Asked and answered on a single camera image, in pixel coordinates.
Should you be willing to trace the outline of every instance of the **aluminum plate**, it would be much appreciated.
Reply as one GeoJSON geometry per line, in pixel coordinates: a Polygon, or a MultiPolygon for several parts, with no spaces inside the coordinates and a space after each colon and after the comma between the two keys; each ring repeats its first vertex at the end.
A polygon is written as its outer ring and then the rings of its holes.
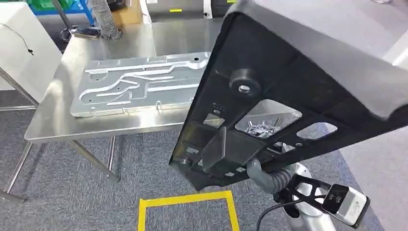
{"type": "Polygon", "coordinates": [[[90,117],[190,107],[209,57],[200,52],[91,61],[70,112],[90,117]]]}

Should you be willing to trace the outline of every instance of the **yellow floor tape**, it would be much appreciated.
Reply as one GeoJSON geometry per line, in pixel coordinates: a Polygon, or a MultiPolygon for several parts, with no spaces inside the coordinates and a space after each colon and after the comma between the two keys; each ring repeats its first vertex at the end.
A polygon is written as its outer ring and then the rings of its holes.
{"type": "Polygon", "coordinates": [[[173,197],[165,197],[165,198],[158,198],[158,199],[151,199],[151,200],[140,199],[138,231],[145,230],[146,208],[148,207],[178,205],[178,204],[186,204],[186,203],[209,201],[209,200],[219,200],[219,199],[227,200],[227,207],[228,207],[229,219],[231,221],[232,231],[239,231],[240,227],[238,225],[237,212],[235,211],[234,199],[232,197],[231,191],[198,193],[198,194],[191,194],[191,195],[185,195],[185,196],[173,196],[173,197]]]}

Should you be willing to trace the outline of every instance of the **table top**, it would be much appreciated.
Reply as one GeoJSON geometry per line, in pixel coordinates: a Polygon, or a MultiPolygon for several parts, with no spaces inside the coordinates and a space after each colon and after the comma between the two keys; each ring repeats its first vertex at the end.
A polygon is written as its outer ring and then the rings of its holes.
{"type": "Polygon", "coordinates": [[[70,107],[90,60],[154,57],[211,51],[222,20],[186,20],[130,25],[118,41],[73,37],[54,79],[25,133],[34,142],[75,140],[181,127],[188,108],[157,112],[75,118],[70,107]]]}

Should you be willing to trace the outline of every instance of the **black cable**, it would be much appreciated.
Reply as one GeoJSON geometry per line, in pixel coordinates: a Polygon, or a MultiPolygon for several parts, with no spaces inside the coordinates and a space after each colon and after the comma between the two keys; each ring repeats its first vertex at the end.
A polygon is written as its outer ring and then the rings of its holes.
{"type": "Polygon", "coordinates": [[[28,53],[30,53],[32,56],[34,56],[34,54],[33,54],[34,51],[28,48],[27,43],[26,43],[26,40],[23,38],[23,36],[21,36],[19,33],[17,33],[17,31],[13,30],[11,27],[9,27],[9,26],[6,25],[6,24],[0,23],[0,25],[7,27],[9,30],[11,30],[11,31],[14,32],[16,35],[18,35],[18,36],[23,40],[24,45],[25,45],[25,47],[27,48],[28,53]]]}
{"type": "Polygon", "coordinates": [[[320,196],[315,196],[315,197],[312,197],[312,198],[305,198],[305,199],[300,199],[300,200],[296,200],[296,201],[290,201],[290,202],[286,202],[286,203],[283,203],[283,204],[274,205],[272,207],[269,207],[269,208],[265,209],[265,211],[258,218],[258,222],[256,223],[256,231],[260,231],[261,221],[265,217],[265,215],[268,214],[270,211],[275,210],[277,208],[282,208],[282,207],[285,207],[285,206],[288,206],[288,205],[294,205],[294,204],[297,204],[297,203],[300,203],[300,202],[313,201],[313,200],[315,200],[317,198],[324,198],[325,196],[326,195],[320,195],[320,196]]]}

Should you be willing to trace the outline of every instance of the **cardboard box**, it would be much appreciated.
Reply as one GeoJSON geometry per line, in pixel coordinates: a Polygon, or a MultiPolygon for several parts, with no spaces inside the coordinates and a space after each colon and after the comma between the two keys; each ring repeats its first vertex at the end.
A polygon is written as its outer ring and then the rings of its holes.
{"type": "Polygon", "coordinates": [[[137,24],[143,22],[139,0],[133,0],[131,7],[126,7],[112,12],[116,25],[121,28],[123,25],[137,24]]]}

